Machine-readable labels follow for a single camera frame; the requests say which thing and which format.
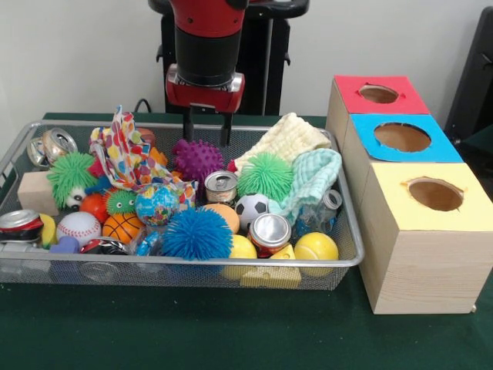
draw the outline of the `red ball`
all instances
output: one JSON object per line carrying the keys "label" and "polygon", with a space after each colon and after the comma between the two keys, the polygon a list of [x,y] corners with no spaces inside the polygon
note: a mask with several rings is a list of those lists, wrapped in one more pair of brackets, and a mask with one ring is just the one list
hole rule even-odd
{"label": "red ball", "polygon": [[99,193],[85,197],[80,206],[80,210],[93,215],[101,224],[104,224],[109,217],[108,212],[106,211],[104,197]]}

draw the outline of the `round hole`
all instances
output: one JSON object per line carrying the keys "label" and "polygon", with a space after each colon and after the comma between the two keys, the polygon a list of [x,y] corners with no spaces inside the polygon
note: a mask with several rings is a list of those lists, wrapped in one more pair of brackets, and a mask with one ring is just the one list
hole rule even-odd
{"label": "round hole", "polygon": [[425,131],[408,123],[385,123],[374,134],[379,142],[401,152],[421,152],[431,144]]}
{"label": "round hole", "polygon": [[379,85],[365,85],[360,89],[360,94],[373,103],[390,104],[397,100],[399,94],[393,89]]}
{"label": "round hole", "polygon": [[424,178],[408,186],[411,196],[432,210],[457,210],[462,205],[462,191],[446,181]]}

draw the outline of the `yellow ball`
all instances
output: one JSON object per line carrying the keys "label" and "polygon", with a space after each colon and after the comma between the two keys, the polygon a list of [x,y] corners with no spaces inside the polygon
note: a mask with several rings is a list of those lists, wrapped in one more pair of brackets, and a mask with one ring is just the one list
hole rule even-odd
{"label": "yellow ball", "polygon": [[[233,248],[230,258],[257,258],[257,250],[252,242],[241,235],[233,235]],[[228,280],[239,280],[254,266],[226,266],[221,274]]]}
{"label": "yellow ball", "polygon": [[[297,260],[338,260],[339,250],[334,241],[322,233],[309,233],[301,237],[294,247]],[[302,272],[321,278],[328,275],[330,267],[303,267]]]}

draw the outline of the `wire mesh basket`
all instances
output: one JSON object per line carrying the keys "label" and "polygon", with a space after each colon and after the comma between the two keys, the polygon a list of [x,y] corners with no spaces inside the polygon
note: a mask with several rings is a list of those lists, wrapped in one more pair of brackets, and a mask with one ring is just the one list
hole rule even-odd
{"label": "wire mesh basket", "polygon": [[[43,120],[27,125],[0,162],[0,214],[20,210],[17,190],[26,172],[36,169],[26,153],[30,139],[54,127],[67,131],[79,150],[89,150],[89,135],[103,122]],[[139,124],[156,134],[156,147],[173,161],[171,149],[182,136],[179,124]],[[255,144],[269,127],[235,126],[231,145],[220,148],[227,162]],[[220,126],[195,126],[195,136],[219,147]],[[335,139],[326,131],[337,150]],[[338,261],[301,261],[271,259],[216,259],[184,261],[174,257],[137,257],[95,254],[47,254],[0,252],[0,282],[41,284],[107,284],[142,286],[180,286],[217,288],[296,288],[333,290],[349,267],[358,265],[364,256],[360,231],[350,200],[344,171],[335,186],[343,197],[340,212],[330,236],[339,249]],[[55,218],[60,221],[67,213]],[[231,275],[248,274],[249,278],[231,280]]]}

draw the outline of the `spiky ball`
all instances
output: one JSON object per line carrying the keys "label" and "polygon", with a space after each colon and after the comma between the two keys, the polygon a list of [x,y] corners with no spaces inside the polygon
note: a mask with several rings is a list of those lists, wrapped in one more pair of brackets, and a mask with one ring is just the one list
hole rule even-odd
{"label": "spiky ball", "polygon": [[136,211],[136,197],[133,191],[109,191],[105,195],[106,210],[109,214],[132,214]]}
{"label": "spiky ball", "polygon": [[55,161],[48,180],[52,183],[53,197],[58,208],[64,208],[67,202],[70,207],[77,204],[80,206],[85,196],[84,189],[93,187],[97,182],[87,170],[93,164],[93,156],[79,152],[69,153]]}
{"label": "spiky ball", "polygon": [[199,191],[203,192],[204,180],[212,172],[223,169],[224,159],[214,145],[199,140],[188,143],[181,139],[173,147],[175,170],[183,175],[183,180],[199,181]]}
{"label": "spiky ball", "polygon": [[189,208],[173,216],[164,233],[163,254],[184,260],[228,258],[233,233],[213,210]]}
{"label": "spiky ball", "polygon": [[277,202],[290,192],[293,169],[285,160],[272,153],[260,153],[250,159],[238,179],[238,194],[259,193]]}

